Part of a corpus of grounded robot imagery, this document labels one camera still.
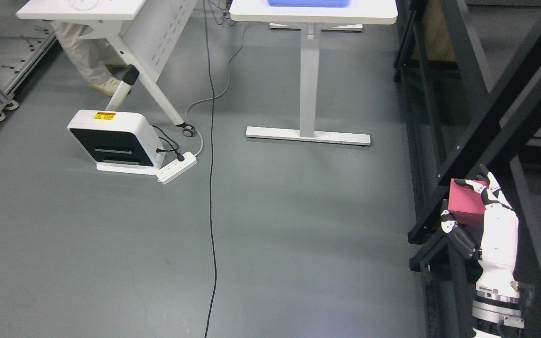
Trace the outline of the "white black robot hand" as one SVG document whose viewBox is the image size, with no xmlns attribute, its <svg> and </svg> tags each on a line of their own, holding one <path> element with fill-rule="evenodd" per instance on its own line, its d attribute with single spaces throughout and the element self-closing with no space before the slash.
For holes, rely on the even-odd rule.
<svg viewBox="0 0 541 338">
<path fill-rule="evenodd" d="M 452 179 L 457 186 L 478 195 L 484 206 L 482 238 L 472 239 L 447 207 L 440 214 L 441 230 L 464 259 L 477 259 L 483 272 L 475 288 L 486 297 L 519 297 L 513 272 L 517 263 L 519 219 L 494 174 L 483 164 L 475 180 Z"/>
</svg>

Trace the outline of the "silver white robot forearm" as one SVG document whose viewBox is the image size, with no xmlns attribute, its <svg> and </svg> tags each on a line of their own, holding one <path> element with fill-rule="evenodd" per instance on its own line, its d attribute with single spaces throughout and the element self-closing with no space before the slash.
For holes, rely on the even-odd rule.
<svg viewBox="0 0 541 338">
<path fill-rule="evenodd" d="M 513 280 L 515 297 L 496 289 L 478 287 L 472 304 L 472 331 L 475 338 L 523 338 L 525 319 L 532 308 L 535 286 Z"/>
</svg>

